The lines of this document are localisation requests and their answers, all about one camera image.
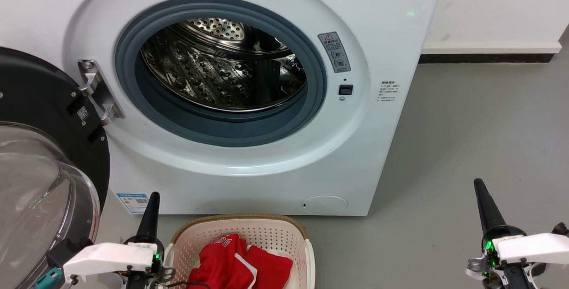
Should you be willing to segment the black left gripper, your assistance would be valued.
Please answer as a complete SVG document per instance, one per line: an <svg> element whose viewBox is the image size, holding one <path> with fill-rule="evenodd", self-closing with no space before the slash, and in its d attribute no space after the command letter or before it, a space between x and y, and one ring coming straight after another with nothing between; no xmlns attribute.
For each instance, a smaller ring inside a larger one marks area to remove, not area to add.
<svg viewBox="0 0 569 289"><path fill-rule="evenodd" d="M176 277L176 269L172 267L169 250L158 240L158 215L160 194L152 192L144 211L136 236L124 241L125 245L138 249L150 250L150 255L144 257L141 267L128 265L120 272L123 285L120 289L168 289Z"/></svg>

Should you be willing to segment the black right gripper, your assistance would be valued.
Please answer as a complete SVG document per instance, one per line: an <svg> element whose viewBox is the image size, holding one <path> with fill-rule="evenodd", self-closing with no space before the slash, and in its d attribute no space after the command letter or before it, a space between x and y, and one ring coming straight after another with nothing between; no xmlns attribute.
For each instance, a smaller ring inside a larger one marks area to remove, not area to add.
<svg viewBox="0 0 569 289"><path fill-rule="evenodd" d="M481 257L468 260L467 275L480 281L483 289L538 289L534 243L521 229L506 225L481 178L473 185L483 237Z"/></svg>

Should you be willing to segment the red garment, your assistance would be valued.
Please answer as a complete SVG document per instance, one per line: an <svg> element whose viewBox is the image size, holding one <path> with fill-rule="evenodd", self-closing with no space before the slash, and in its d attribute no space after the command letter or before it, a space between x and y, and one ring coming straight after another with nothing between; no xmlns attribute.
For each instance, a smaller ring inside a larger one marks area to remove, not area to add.
<svg viewBox="0 0 569 289"><path fill-rule="evenodd" d="M186 289L284 289L293 261L248 245L239 234L221 236L199 254Z"/></svg>

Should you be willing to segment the cream perforated laundry basket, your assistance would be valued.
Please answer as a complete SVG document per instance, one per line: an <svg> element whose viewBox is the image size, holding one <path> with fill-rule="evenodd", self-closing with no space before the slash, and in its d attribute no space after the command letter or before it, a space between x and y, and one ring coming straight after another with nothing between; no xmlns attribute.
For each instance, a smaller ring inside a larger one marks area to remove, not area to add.
<svg viewBox="0 0 569 289"><path fill-rule="evenodd" d="M201 217L180 228L165 250L165 263L176 269L173 281L187 280L200 265L199 253L206 245L237 233L248 245L293 261L284 289L315 289L316 262L306 230L296 220L272 214L224 214Z"/></svg>

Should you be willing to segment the silver metal door hinge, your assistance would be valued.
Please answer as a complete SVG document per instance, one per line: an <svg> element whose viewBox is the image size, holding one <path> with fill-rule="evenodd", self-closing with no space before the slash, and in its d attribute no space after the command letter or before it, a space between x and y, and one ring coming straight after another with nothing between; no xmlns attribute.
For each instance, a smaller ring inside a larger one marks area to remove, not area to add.
<svg viewBox="0 0 569 289"><path fill-rule="evenodd" d="M80 59L77 65L83 80L80 91L93 103L102 124L124 119L124 111L108 88L98 63L93 59Z"/></svg>

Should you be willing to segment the stainless steel washing machine drum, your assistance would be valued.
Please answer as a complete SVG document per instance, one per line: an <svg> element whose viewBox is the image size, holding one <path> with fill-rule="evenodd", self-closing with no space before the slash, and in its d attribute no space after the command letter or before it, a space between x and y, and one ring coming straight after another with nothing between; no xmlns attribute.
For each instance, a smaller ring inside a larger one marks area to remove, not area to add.
<svg viewBox="0 0 569 289"><path fill-rule="evenodd" d="M278 38L226 18L166 26L146 40L140 56L174 95L223 112L276 108L307 85L300 60Z"/></svg>

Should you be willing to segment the black glass washer door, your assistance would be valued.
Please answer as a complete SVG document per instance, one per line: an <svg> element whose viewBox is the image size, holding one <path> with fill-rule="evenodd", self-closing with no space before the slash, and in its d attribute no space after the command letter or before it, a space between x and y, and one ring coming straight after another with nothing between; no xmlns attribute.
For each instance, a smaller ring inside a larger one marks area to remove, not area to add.
<svg viewBox="0 0 569 289"><path fill-rule="evenodd" d="M51 269L49 251L57 259L94 241L109 174L104 126L79 85L0 48L0 289L32 289Z"/></svg>

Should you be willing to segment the blue energy label sticker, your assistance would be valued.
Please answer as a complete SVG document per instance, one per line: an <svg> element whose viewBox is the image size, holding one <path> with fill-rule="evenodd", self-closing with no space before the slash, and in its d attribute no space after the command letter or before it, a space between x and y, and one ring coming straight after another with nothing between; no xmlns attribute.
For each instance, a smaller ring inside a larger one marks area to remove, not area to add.
<svg viewBox="0 0 569 289"><path fill-rule="evenodd" d="M116 196L130 214L144 214L149 202L145 193L117 193Z"/></svg>

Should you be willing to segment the white front-load washing machine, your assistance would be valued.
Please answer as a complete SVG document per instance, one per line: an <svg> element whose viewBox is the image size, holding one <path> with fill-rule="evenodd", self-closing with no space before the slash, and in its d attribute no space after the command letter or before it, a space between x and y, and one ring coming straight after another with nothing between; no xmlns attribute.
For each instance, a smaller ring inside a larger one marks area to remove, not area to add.
<svg viewBox="0 0 569 289"><path fill-rule="evenodd" d="M41 58L83 84L77 62L98 63L124 119L104 125L108 192L161 195L163 215L307 215L315 196L366 216L438 0L242 0L301 30L327 72L325 102L296 133L251 147L179 137L141 113L116 75L116 46L134 18L168 0L0 0L0 48ZM334 73L318 34L337 32L351 71ZM353 95L339 95L353 84Z"/></svg>

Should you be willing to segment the black baseboard strip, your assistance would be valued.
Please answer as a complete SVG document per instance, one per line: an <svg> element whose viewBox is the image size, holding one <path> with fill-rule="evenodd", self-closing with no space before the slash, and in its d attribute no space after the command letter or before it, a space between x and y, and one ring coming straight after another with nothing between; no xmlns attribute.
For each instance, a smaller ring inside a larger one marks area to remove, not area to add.
<svg viewBox="0 0 569 289"><path fill-rule="evenodd" d="M554 53L421 54L418 64L549 63Z"/></svg>

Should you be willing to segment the round white filter cover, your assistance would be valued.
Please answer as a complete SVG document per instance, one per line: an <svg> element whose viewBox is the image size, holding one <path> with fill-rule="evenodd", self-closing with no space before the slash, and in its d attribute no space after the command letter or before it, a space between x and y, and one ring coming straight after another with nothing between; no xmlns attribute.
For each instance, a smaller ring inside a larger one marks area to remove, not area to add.
<svg viewBox="0 0 569 289"><path fill-rule="evenodd" d="M341 216L349 204L346 200L336 196L315 196L304 200L302 210L307 214L319 216Z"/></svg>

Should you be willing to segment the grey warning label sticker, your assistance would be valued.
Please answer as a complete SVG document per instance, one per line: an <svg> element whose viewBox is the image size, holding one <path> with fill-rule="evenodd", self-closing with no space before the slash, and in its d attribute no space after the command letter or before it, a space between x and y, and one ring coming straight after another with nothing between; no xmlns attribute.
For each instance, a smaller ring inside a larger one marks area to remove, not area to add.
<svg viewBox="0 0 569 289"><path fill-rule="evenodd" d="M325 32L317 35L333 67L334 73L350 72L350 62L343 43L337 32Z"/></svg>

